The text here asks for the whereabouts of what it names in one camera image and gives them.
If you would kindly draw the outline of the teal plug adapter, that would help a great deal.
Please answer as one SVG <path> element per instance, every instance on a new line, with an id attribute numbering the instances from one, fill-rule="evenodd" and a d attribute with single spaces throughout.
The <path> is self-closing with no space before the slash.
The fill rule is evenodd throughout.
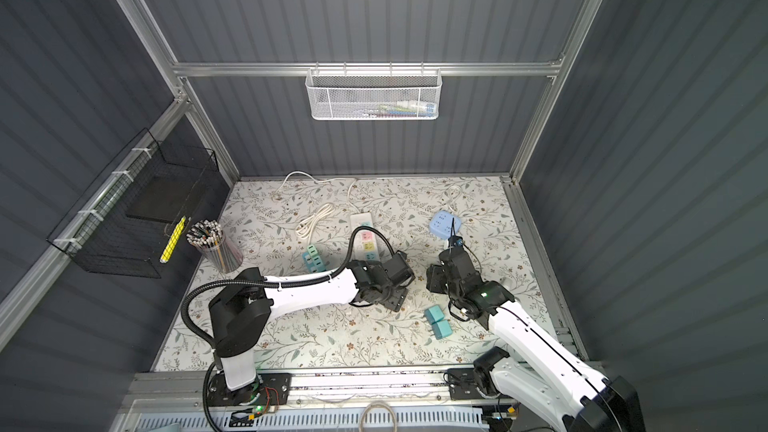
<path id="1" fill-rule="evenodd" d="M 326 270 L 325 263 L 319 256 L 312 257 L 309 255 L 306 263 L 311 273 L 324 272 Z"/>

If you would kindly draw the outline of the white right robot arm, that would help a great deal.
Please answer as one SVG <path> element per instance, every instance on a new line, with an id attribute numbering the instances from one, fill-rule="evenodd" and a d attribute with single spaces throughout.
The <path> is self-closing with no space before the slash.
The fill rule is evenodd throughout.
<path id="1" fill-rule="evenodd" d="M 511 397 L 556 431 L 642 431 L 638 393 L 624 378 L 607 378 L 567 350 L 497 281 L 486 280 L 462 238 L 453 236 L 427 270 L 427 288 L 449 298 L 458 320 L 475 321 L 498 339 L 473 363 L 486 397 Z"/>

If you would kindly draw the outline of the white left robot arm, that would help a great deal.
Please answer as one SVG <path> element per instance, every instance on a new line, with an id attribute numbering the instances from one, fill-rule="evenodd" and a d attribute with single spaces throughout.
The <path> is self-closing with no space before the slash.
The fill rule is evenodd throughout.
<path id="1" fill-rule="evenodd" d="M 354 240 L 363 232 L 384 243 L 388 260 L 353 257 Z M 239 393 L 259 382 L 252 349 L 268 324 L 326 305 L 381 305 L 398 312 L 414 279 L 407 254 L 394 250 L 377 229 L 363 225 L 352 231 L 346 255 L 337 268 L 287 277 L 264 276 L 259 268 L 248 268 L 234 279 L 208 282 L 191 290 L 182 300 L 180 317 L 210 346 L 212 369 L 223 375 L 225 389 Z"/>

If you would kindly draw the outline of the white multicolour power strip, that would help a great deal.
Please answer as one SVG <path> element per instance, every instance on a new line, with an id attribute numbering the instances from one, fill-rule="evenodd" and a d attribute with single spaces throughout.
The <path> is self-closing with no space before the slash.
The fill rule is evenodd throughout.
<path id="1" fill-rule="evenodd" d="M 350 216 L 350 228 L 355 230 L 359 226 L 372 227 L 373 219 L 369 212 L 352 214 Z M 354 238 L 353 258 L 359 261 L 379 261 L 377 236 L 368 230 L 358 232 Z"/>

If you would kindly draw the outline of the teal adapter front lower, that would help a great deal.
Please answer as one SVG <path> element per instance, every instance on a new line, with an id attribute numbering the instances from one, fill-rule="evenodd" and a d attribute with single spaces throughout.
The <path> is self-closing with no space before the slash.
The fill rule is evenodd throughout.
<path id="1" fill-rule="evenodd" d="M 453 329 L 447 320 L 440 320 L 431 324 L 436 339 L 442 340 L 453 334 Z"/>

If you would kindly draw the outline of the teal power strip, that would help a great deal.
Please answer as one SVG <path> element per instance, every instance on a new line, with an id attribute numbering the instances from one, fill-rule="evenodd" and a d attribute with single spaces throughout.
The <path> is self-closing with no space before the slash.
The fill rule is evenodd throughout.
<path id="1" fill-rule="evenodd" d="M 308 247 L 302 254 L 302 259 L 310 273 L 326 271 L 326 264 L 314 246 Z"/>

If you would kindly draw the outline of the blue square power socket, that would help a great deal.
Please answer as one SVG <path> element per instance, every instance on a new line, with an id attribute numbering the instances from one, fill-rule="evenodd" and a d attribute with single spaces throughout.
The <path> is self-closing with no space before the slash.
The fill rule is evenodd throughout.
<path id="1" fill-rule="evenodd" d="M 456 235 L 461 228 L 462 220 L 453 213 L 445 210 L 437 212 L 429 223 L 429 231 L 441 240 L 448 240 Z"/>

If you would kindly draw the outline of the pencil cup holder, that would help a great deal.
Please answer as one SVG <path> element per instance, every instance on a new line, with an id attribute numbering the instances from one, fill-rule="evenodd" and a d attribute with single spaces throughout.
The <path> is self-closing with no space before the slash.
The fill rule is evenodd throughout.
<path id="1" fill-rule="evenodd" d="M 241 267 L 243 255 L 226 235 L 219 222 L 213 220 L 197 222 L 189 228 L 186 237 L 189 244 L 195 247 L 220 273 L 232 273 Z"/>

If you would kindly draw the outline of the yellow marker pen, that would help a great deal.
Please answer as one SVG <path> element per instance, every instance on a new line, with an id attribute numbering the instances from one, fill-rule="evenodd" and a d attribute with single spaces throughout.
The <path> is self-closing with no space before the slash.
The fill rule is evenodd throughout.
<path id="1" fill-rule="evenodd" d="M 166 264 L 171 259 L 175 251 L 175 248 L 180 240 L 180 237 L 186 227 L 186 223 L 187 223 L 187 218 L 185 216 L 182 216 L 178 221 L 178 223 L 176 224 L 176 226 L 174 227 L 174 230 L 172 231 L 168 239 L 168 242 L 166 243 L 166 246 L 161 253 L 161 256 L 160 256 L 161 264 Z"/>

